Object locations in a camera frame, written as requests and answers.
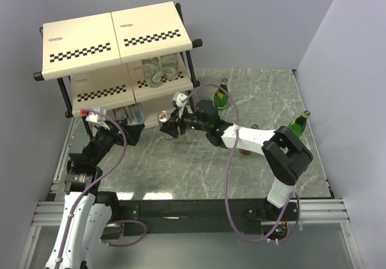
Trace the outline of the blue energy drink can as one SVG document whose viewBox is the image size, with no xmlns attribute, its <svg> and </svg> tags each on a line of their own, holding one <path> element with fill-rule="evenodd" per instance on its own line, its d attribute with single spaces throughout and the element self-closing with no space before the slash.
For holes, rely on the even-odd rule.
<svg viewBox="0 0 386 269">
<path fill-rule="evenodd" d="M 166 124 L 171 118 L 170 112 L 163 110 L 158 113 L 157 115 L 157 121 L 159 124 L 159 127 L 163 127 L 164 124 Z"/>
</svg>

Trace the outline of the silver energy drink can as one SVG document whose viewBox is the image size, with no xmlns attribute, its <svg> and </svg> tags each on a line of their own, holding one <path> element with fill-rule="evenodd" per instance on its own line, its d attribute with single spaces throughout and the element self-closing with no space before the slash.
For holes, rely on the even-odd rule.
<svg viewBox="0 0 386 269">
<path fill-rule="evenodd" d="M 122 121 L 123 123 L 129 125 L 130 124 L 130 118 L 128 116 L 128 113 L 125 109 L 125 107 L 119 107 L 112 110 L 115 118 L 118 121 Z"/>
<path fill-rule="evenodd" d="M 132 104 L 128 108 L 135 123 L 143 124 L 145 122 L 145 115 L 143 113 L 142 106 L 140 103 Z"/>
</svg>

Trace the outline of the green glass bottle back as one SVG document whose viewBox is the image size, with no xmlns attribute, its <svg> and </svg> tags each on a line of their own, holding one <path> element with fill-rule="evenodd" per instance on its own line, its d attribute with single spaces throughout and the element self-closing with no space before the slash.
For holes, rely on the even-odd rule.
<svg viewBox="0 0 386 269">
<path fill-rule="evenodd" d="M 227 93 L 228 93 L 227 84 L 228 84 L 228 79 L 222 78 L 220 89 L 217 89 L 217 91 L 215 92 L 214 104 L 218 110 L 224 110 L 227 107 L 228 100 L 229 100 L 229 97 L 227 96 Z"/>
</svg>

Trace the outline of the clear soda water bottle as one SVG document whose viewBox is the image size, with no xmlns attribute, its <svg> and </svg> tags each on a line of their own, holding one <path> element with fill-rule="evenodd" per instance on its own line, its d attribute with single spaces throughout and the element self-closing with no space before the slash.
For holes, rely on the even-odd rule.
<svg viewBox="0 0 386 269">
<path fill-rule="evenodd" d="M 162 85 L 162 73 L 157 57 L 142 60 L 142 70 L 145 82 L 150 88 L 157 88 Z"/>
<path fill-rule="evenodd" d="M 162 72 L 167 80 L 175 80 L 179 73 L 179 58 L 177 53 L 160 57 Z"/>
</svg>

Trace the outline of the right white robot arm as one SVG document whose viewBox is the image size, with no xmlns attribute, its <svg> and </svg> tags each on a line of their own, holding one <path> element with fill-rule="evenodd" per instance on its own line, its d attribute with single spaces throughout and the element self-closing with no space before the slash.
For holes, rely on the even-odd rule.
<svg viewBox="0 0 386 269">
<path fill-rule="evenodd" d="M 194 113 L 183 103 L 173 112 L 157 116 L 160 131 L 176 139 L 187 129 L 204 131 L 207 140 L 216 147 L 237 148 L 263 155 L 273 174 L 274 182 L 267 195 L 265 214 L 278 220 L 286 212 L 285 202 L 300 176 L 313 161 L 313 155 L 304 143 L 286 127 L 277 130 L 259 130 L 240 127 L 220 118 L 211 100 L 200 100 Z"/>
</svg>

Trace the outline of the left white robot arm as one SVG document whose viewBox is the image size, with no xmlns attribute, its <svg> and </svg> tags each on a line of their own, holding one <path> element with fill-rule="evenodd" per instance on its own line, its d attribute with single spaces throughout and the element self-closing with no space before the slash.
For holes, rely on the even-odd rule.
<svg viewBox="0 0 386 269">
<path fill-rule="evenodd" d="M 45 268 L 91 268 L 105 226 L 122 216 L 116 193 L 98 189 L 103 174 L 98 164 L 115 145 L 135 146 L 144 125 L 106 124 L 69 152 L 62 220 Z"/>
</svg>

